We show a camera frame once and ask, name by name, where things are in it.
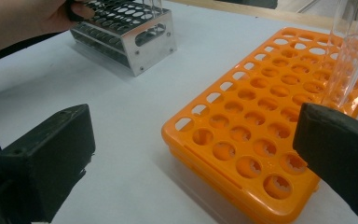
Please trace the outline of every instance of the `orange test tube rack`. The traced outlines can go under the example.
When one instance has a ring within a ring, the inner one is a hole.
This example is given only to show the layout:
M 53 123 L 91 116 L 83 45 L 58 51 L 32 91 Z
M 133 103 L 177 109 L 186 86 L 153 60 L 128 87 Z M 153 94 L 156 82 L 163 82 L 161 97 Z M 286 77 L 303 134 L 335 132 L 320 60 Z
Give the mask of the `orange test tube rack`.
M 328 35 L 283 28 L 162 127 L 171 153 L 256 223 L 293 222 L 320 178 L 293 150 L 299 109 L 319 104 Z M 342 112 L 358 115 L 358 81 Z

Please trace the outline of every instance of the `finger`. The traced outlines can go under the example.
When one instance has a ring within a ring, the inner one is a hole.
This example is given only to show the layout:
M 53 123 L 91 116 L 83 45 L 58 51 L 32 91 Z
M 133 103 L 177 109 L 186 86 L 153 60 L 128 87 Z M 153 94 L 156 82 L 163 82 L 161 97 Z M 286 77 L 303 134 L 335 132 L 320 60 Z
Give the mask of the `finger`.
M 95 14 L 94 10 L 78 2 L 74 2 L 71 9 L 77 16 L 83 17 L 85 20 L 91 19 Z

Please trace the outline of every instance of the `hand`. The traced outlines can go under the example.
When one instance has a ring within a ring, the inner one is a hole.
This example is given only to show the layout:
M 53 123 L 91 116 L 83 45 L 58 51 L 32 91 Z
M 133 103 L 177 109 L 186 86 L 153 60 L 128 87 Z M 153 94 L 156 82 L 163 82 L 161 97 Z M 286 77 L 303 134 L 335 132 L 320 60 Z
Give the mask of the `hand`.
M 36 26 L 39 27 L 42 35 L 62 32 L 76 25 L 75 21 L 68 20 L 64 0 L 22 1 L 28 6 L 22 15 L 25 15 L 27 18 L 34 18 Z M 89 7 L 85 7 L 84 1 L 74 2 L 70 8 L 77 16 L 82 17 L 85 20 L 94 16 L 94 11 Z
M 84 19 L 94 11 L 82 2 L 74 2 L 72 11 Z M 68 30 L 76 25 L 69 21 L 65 0 L 0 0 L 0 49 L 22 40 Z

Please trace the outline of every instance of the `table surface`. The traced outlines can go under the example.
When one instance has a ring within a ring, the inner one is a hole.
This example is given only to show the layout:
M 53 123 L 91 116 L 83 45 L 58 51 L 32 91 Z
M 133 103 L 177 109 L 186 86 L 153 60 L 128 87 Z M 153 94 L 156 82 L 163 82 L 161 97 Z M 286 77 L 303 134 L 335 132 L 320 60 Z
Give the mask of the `table surface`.
M 57 35 L 0 60 L 0 144 L 88 104 L 96 153 L 52 223 L 252 223 L 175 159 L 163 123 L 283 27 L 326 29 L 164 2 L 178 50 L 138 77 Z M 296 223 L 358 223 L 323 181 Z

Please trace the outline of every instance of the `test tube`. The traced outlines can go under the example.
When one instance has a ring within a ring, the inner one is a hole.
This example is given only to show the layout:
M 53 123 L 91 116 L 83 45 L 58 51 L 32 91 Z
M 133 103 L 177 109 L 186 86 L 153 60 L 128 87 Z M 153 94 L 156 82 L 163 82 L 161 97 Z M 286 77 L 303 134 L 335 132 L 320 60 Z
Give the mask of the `test tube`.
M 322 68 L 332 70 L 342 41 L 358 17 L 358 0 L 338 0 Z
M 358 21 L 353 32 L 343 39 L 337 62 L 328 80 L 322 105 L 340 109 L 358 78 Z
M 153 19 L 162 13 L 161 0 L 143 0 L 142 3 L 144 5 L 144 9 L 146 8 L 145 6 L 148 6 L 148 10 L 150 10 Z

